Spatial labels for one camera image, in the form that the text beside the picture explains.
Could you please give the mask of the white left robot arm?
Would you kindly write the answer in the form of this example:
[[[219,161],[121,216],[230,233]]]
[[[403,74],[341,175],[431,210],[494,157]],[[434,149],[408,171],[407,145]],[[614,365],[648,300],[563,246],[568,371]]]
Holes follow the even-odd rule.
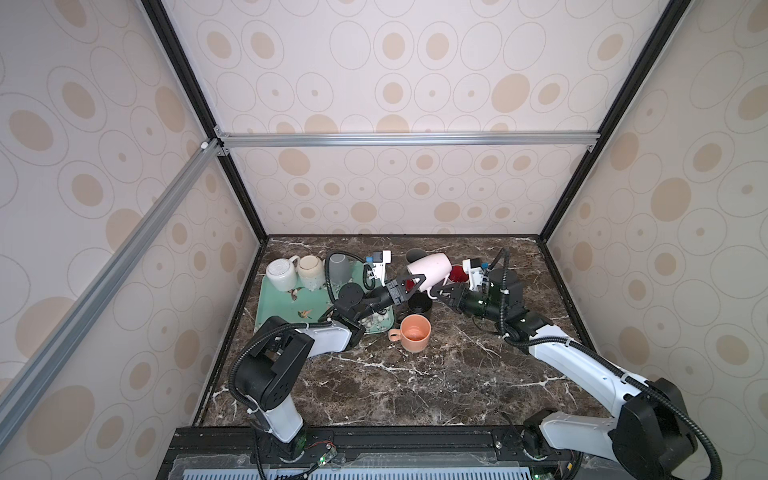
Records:
[[[368,292],[347,283],[318,322],[268,318],[235,357],[228,374],[230,394],[275,441],[292,445],[305,439],[291,393],[306,361],[353,348],[365,333],[364,318],[407,302],[426,282],[424,274],[404,275]]]

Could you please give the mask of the large grey mug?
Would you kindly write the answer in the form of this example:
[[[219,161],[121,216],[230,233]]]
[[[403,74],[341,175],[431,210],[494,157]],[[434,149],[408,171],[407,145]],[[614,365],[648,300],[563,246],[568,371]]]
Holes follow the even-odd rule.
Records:
[[[405,258],[408,263],[414,263],[427,256],[427,252],[420,248],[411,248],[406,252]]]

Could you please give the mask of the pink mug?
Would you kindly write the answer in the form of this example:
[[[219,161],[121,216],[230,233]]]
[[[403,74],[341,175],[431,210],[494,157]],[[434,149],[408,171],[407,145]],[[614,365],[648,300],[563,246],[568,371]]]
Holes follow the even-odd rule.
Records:
[[[434,253],[410,263],[407,271],[411,275],[425,276],[418,289],[435,300],[436,292],[449,282],[452,264],[444,253]]]

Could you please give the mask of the cream and peach mug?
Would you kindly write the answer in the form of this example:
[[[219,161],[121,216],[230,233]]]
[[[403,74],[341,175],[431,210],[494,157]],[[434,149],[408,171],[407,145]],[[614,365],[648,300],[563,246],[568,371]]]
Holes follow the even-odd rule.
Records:
[[[399,342],[408,352],[419,353],[426,349],[431,332],[431,323],[425,316],[411,314],[403,319],[399,328],[389,330],[388,338]]]

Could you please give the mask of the red mug black handle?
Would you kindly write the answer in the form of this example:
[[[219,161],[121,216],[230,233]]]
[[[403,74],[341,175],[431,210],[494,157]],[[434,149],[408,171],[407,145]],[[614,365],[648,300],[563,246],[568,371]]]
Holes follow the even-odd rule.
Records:
[[[469,281],[469,275],[462,265],[453,265],[448,279],[453,283],[466,283]]]

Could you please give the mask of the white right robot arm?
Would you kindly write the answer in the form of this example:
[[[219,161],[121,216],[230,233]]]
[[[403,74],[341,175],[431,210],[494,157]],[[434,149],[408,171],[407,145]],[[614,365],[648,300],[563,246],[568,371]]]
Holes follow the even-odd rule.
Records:
[[[527,309],[513,270],[490,271],[480,291],[448,278],[428,286],[432,297],[453,310],[496,322],[508,345],[555,368],[609,412],[597,418],[540,411],[526,421],[522,435],[530,457],[542,456],[545,448],[573,450],[614,461],[635,479],[670,479],[702,448],[709,460],[708,478],[722,477],[720,456],[689,417],[676,385],[633,375]]]

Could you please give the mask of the small grey mug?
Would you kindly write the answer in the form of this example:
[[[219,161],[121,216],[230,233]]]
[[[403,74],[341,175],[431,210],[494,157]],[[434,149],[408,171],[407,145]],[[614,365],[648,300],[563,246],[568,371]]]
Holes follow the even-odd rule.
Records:
[[[352,260],[343,253],[334,253],[326,260],[327,278],[334,287],[341,287],[352,279]]]

